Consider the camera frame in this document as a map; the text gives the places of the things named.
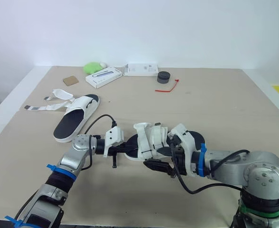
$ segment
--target white strap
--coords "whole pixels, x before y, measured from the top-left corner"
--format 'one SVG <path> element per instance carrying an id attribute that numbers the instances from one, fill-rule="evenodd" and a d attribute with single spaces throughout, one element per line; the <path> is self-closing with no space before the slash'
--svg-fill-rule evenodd
<path id="1" fill-rule="evenodd" d="M 151 158 L 152 153 L 150 145 L 146 136 L 145 128 L 150 125 L 150 123 L 137 123 L 133 126 L 138 133 L 138 147 L 139 151 L 145 158 Z"/>
<path id="2" fill-rule="evenodd" d="M 52 91 L 51 96 L 46 96 L 44 99 L 46 101 L 50 101 L 55 97 L 59 98 L 61 100 L 70 100 L 71 102 L 73 102 L 75 100 L 75 98 L 73 97 L 73 94 L 70 94 L 63 89 L 54 89 Z"/>
<path id="3" fill-rule="evenodd" d="M 150 141 L 154 145 L 155 150 L 157 151 L 159 148 L 163 147 L 162 144 L 162 134 L 160 125 L 153 126 L 150 132 Z"/>
<path id="4" fill-rule="evenodd" d="M 59 98 L 61 100 L 69 100 L 69 101 L 65 101 L 65 102 L 62 102 L 62 103 L 59 103 L 59 104 L 51 104 L 51 105 L 47 105 L 47 106 L 41 106 L 41 107 L 26 105 L 25 109 L 29 110 L 29 111 L 44 111 L 44 110 L 54 111 L 54 110 L 60 109 L 61 107 L 70 107 L 71 106 L 70 102 L 73 102 L 75 100 L 75 98 L 73 97 L 73 94 L 70 94 L 63 89 L 54 89 L 52 91 L 52 95 L 51 96 L 46 96 L 44 99 L 46 101 L 50 101 L 55 97 Z"/>
<path id="5" fill-rule="evenodd" d="M 60 109 L 61 107 L 70 107 L 70 105 L 71 104 L 68 101 L 65 101 L 63 103 L 52 104 L 52 105 L 41 106 L 41 107 L 34 107 L 34 106 L 26 105 L 25 109 L 27 109 L 29 111 L 44 111 L 44 110 L 54 111 L 54 110 Z"/>

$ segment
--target white box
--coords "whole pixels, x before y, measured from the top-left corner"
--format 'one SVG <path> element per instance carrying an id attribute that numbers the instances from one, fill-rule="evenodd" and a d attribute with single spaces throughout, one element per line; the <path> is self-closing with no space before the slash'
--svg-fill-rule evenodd
<path id="1" fill-rule="evenodd" d="M 121 71 L 110 66 L 94 74 L 88 75 L 86 77 L 86 82 L 92 85 L 95 89 L 108 84 L 109 82 L 122 76 Z"/>
<path id="2" fill-rule="evenodd" d="M 157 64 L 128 63 L 124 69 L 124 76 L 158 76 Z"/>

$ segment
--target blue tape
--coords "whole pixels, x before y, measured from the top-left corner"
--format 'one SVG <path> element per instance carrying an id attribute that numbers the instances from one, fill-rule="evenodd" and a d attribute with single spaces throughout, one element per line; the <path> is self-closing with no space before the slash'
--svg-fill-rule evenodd
<path id="1" fill-rule="evenodd" d="M 58 167 L 56 167 L 56 165 L 50 165 L 50 164 L 48 164 L 47 167 L 48 167 L 50 170 L 52 170 L 52 171 L 60 172 L 60 173 L 62 173 L 62 174 L 67 175 L 68 177 L 71 177 L 74 181 L 76 180 L 76 176 L 75 176 L 73 173 L 70 173 L 70 172 L 67 171 L 67 170 L 58 168 Z"/>
<path id="2" fill-rule="evenodd" d="M 198 174 L 201 177 L 204 177 L 204 160 L 205 160 L 205 153 L 206 153 L 207 149 L 205 146 L 205 143 L 201 143 L 201 153 L 200 153 L 200 157 L 198 160 Z"/>
<path id="3" fill-rule="evenodd" d="M 18 227 L 23 227 L 23 226 L 27 226 L 27 227 L 33 227 L 33 228 L 41 228 L 37 225 L 33 225 L 30 223 L 23 223 L 23 220 L 15 220 L 14 218 L 10 217 L 10 216 L 5 216 L 5 219 L 11 221 L 12 223 L 14 223 L 14 228 L 18 228 Z"/>

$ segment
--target black cable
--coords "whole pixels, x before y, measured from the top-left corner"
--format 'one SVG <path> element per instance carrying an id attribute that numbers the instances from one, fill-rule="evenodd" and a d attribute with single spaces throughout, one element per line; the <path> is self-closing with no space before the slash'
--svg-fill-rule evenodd
<path id="1" fill-rule="evenodd" d="M 116 122 L 115 122 L 115 120 L 113 119 L 113 117 L 110 116 L 110 115 L 108 115 L 108 114 L 104 114 L 104 115 L 101 115 L 100 117 L 98 117 L 96 120 L 94 120 L 94 121 L 92 122 L 92 124 L 87 128 L 87 130 L 86 130 L 84 133 L 87 134 L 87 132 L 88 132 L 89 129 L 93 126 L 93 124 L 95 124 L 96 121 L 98 121 L 99 119 L 101 119 L 101 118 L 104 117 L 104 116 L 107 116 L 107 117 L 111 118 L 111 120 L 112 120 L 112 127 L 115 127 L 115 126 L 116 126 Z"/>
<path id="2" fill-rule="evenodd" d="M 18 219 L 18 217 L 20 216 L 21 212 L 25 209 L 26 205 L 31 201 L 31 199 L 33 199 L 33 197 L 35 196 L 36 192 L 34 192 L 34 194 L 32 196 L 30 196 L 30 198 L 24 203 L 24 205 L 22 205 L 22 207 L 19 209 L 19 211 L 17 212 L 16 216 L 14 217 L 15 220 Z"/>
<path id="3" fill-rule="evenodd" d="M 191 191 L 184 183 L 182 177 L 181 177 L 181 174 L 179 173 L 179 170 L 178 170 L 178 167 L 177 167 L 177 156 L 176 156 L 176 152 L 174 150 L 174 144 L 171 143 L 170 144 L 170 149 L 171 149 L 171 155 L 172 155 L 172 161 L 173 161 L 173 166 L 174 166 L 174 171 L 175 173 L 177 174 L 177 178 L 179 180 L 179 182 L 181 183 L 181 185 L 183 186 L 183 188 L 190 194 L 197 194 L 207 188 L 211 188 L 211 187 L 216 187 L 216 186 L 224 186 L 224 187 L 228 187 L 228 188 L 232 188 L 232 189 L 236 189 L 236 190 L 239 190 L 239 191 L 242 191 L 241 188 L 239 187 L 236 187 L 236 186 L 233 186 L 233 185 L 230 185 L 230 184 L 223 184 L 223 183 L 215 183 L 215 184 L 208 184 L 208 185 L 205 185 L 197 190 L 194 190 L 194 191 Z"/>
<path id="4" fill-rule="evenodd" d="M 92 149 L 91 149 L 91 138 L 92 138 L 92 135 L 89 135 L 89 156 L 90 156 L 90 165 L 88 165 L 87 167 L 85 168 L 82 168 L 81 171 L 83 170 L 87 170 L 88 168 L 90 168 L 92 166 Z"/>
<path id="5" fill-rule="evenodd" d="M 219 163 L 217 163 L 210 171 L 210 173 L 213 173 L 214 171 L 216 171 L 221 165 L 223 165 L 226 161 L 228 161 L 229 159 L 233 158 L 234 156 L 240 154 L 240 153 L 250 153 L 250 151 L 248 150 L 239 150 L 236 152 L 233 152 L 231 154 L 229 154 L 227 157 L 223 158 L 222 160 L 219 161 Z"/>

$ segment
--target green ring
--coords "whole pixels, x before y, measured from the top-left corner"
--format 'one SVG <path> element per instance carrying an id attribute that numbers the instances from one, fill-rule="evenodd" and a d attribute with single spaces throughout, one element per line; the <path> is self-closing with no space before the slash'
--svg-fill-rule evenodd
<path id="1" fill-rule="evenodd" d="M 239 207 L 239 210 L 242 213 L 249 212 L 249 213 L 252 213 L 252 214 L 255 214 L 255 215 L 258 215 L 258 216 L 261 216 L 261 217 L 265 217 L 265 218 L 275 218 L 275 217 L 279 216 L 279 210 L 277 212 L 272 212 L 272 213 L 260 212 L 260 211 L 248 208 L 245 205 L 241 205 Z"/>

